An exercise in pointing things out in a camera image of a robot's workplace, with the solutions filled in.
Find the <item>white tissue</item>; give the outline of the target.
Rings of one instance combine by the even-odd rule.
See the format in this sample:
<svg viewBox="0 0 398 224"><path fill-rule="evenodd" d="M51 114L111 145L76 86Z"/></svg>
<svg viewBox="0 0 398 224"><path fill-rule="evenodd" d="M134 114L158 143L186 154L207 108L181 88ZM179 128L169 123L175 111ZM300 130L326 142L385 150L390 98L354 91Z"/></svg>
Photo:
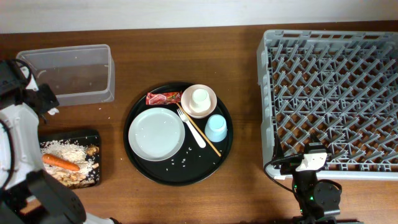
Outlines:
<svg viewBox="0 0 398 224"><path fill-rule="evenodd" d="M52 109L48 110L47 113L49 115L53 116L53 115L59 113L59 110L57 108L52 108Z"/></svg>

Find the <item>orange carrot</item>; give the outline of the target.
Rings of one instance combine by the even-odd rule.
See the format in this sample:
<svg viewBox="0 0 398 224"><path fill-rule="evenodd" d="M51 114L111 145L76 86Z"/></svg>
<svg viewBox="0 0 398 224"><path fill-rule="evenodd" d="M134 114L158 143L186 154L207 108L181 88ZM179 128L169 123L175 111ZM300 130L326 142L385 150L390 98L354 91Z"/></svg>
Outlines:
<svg viewBox="0 0 398 224"><path fill-rule="evenodd" d="M48 164L50 166L61 167L63 169L70 170L70 171L75 171L75 172L80 170L78 165L76 165L76 164L74 164L72 162L66 161L64 159L61 159L61 158L59 158L57 156L54 156L52 154L43 154L42 155L42 160L43 160L43 162L45 164Z"/></svg>

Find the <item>light blue cup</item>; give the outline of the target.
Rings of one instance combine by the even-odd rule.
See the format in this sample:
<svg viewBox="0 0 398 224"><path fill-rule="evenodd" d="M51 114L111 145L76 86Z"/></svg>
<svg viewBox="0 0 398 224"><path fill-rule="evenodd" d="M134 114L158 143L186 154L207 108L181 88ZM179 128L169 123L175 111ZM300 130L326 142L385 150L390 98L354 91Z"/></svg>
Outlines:
<svg viewBox="0 0 398 224"><path fill-rule="evenodd" d="M205 135L211 142L221 142L227 135L226 119L219 114L209 117L205 126Z"/></svg>

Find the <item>brown mushroom piece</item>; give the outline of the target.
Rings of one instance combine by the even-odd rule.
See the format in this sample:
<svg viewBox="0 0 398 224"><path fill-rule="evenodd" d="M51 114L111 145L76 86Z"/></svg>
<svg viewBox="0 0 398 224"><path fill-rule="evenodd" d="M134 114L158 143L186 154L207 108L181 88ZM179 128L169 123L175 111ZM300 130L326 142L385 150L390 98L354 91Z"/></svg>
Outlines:
<svg viewBox="0 0 398 224"><path fill-rule="evenodd" d="M94 154L99 152L99 147L95 145L91 145L86 149L86 154L88 156L93 156Z"/></svg>

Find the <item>white cup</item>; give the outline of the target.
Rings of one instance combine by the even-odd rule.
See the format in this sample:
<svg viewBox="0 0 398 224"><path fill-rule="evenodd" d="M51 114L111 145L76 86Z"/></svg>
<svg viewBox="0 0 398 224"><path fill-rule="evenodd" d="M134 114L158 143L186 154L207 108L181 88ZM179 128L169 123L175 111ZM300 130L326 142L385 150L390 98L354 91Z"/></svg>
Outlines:
<svg viewBox="0 0 398 224"><path fill-rule="evenodd" d="M208 110L210 105L211 105L210 96L205 89L198 88L192 92L190 107L194 112L202 113Z"/></svg>

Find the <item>pink small bowl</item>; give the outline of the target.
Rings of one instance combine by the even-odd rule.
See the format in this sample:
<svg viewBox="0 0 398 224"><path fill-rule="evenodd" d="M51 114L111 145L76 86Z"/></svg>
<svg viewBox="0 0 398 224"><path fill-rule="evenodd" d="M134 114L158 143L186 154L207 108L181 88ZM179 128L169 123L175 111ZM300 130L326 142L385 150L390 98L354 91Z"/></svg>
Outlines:
<svg viewBox="0 0 398 224"><path fill-rule="evenodd" d="M198 88L205 89L209 93L210 100L211 100L211 105L210 105L209 109L202 113L196 113L190 107L192 92ZM208 87L206 85L197 84L197 85L191 85L190 87L188 87L186 90L183 91L180 103L186 113L188 113L193 118L200 119L200 118L204 118L204 117L208 116L210 113L213 112L213 110L216 108L217 97L216 97L215 92L210 87Z"/></svg>

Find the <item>white plastic fork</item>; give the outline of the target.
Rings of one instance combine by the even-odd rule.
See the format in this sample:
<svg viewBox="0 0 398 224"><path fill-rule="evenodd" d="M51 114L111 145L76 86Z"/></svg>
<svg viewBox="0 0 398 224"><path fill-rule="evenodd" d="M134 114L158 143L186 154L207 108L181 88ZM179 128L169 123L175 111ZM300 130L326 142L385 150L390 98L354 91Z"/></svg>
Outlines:
<svg viewBox="0 0 398 224"><path fill-rule="evenodd" d="M188 128L191 131L191 133L192 133L194 139L196 140L198 146L200 148L205 148L206 147L205 141L202 139L202 137L200 136L198 131L193 127L193 125L189 121L188 117L183 113L183 111L181 109L178 109L177 113L178 113L180 119L188 126Z"/></svg>

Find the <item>wooden chopstick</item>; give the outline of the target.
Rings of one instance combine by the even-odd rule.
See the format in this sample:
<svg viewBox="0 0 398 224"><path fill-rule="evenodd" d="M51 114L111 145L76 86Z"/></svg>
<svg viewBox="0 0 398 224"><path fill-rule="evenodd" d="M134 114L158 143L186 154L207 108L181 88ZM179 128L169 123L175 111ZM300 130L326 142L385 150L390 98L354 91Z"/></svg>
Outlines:
<svg viewBox="0 0 398 224"><path fill-rule="evenodd" d="M189 115L184 111L184 109L180 106L179 103L177 103L177 106L179 109L181 109L183 111L183 113L188 117L189 121L192 123L193 127L198 131L198 133L200 134L200 136L202 137L202 139L205 141L206 145L208 144L214 151L215 153L221 157L221 153L219 152L219 150L217 150L217 148L213 145L213 143L205 136L204 132L195 124L195 122L191 119L191 117L189 117Z"/></svg>

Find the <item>red snack wrapper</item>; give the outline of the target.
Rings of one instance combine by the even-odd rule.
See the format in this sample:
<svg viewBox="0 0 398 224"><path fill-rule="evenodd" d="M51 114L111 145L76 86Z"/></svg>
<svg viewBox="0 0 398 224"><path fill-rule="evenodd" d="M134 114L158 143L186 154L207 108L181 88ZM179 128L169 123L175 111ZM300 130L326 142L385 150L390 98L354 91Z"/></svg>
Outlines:
<svg viewBox="0 0 398 224"><path fill-rule="evenodd" d="M146 105L169 105L181 102L182 92L147 93Z"/></svg>

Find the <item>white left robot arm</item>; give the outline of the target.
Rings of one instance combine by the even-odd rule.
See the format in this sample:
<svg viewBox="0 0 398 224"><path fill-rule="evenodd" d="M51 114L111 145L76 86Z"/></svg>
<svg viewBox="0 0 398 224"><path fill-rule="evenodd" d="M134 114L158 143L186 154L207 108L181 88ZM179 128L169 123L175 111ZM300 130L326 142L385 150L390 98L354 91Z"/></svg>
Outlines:
<svg viewBox="0 0 398 224"><path fill-rule="evenodd" d="M58 105L26 62L1 61L1 223L115 224L86 212L78 196L45 171L39 119L57 113Z"/></svg>

